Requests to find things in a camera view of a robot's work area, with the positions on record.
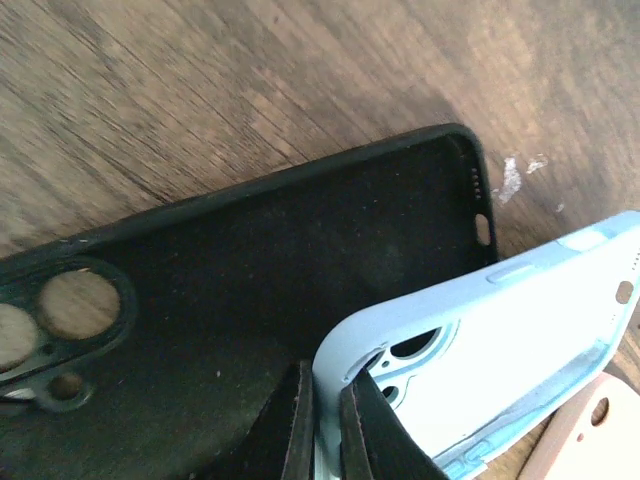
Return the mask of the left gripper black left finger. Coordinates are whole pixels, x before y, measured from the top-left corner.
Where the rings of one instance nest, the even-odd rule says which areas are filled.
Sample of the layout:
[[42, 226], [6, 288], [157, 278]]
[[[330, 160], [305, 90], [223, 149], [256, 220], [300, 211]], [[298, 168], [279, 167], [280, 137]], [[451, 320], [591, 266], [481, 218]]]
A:
[[242, 442], [212, 466], [214, 479], [309, 479], [314, 398], [310, 364], [291, 365]]

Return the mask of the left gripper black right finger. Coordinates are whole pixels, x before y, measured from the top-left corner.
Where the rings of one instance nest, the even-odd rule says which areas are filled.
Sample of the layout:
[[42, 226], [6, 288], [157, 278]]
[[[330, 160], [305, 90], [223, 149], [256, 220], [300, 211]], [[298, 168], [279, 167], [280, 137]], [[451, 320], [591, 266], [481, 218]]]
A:
[[448, 476], [411, 439], [369, 375], [340, 394], [344, 479], [441, 479]]

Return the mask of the light blue phone case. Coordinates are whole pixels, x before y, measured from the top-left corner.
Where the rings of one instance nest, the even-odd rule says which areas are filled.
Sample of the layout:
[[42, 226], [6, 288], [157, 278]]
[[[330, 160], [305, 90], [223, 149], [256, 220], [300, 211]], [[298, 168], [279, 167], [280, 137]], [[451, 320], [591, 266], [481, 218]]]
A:
[[625, 211], [348, 316], [313, 362], [316, 477], [342, 475], [339, 397], [362, 370], [446, 475], [477, 476], [604, 369], [638, 297]]

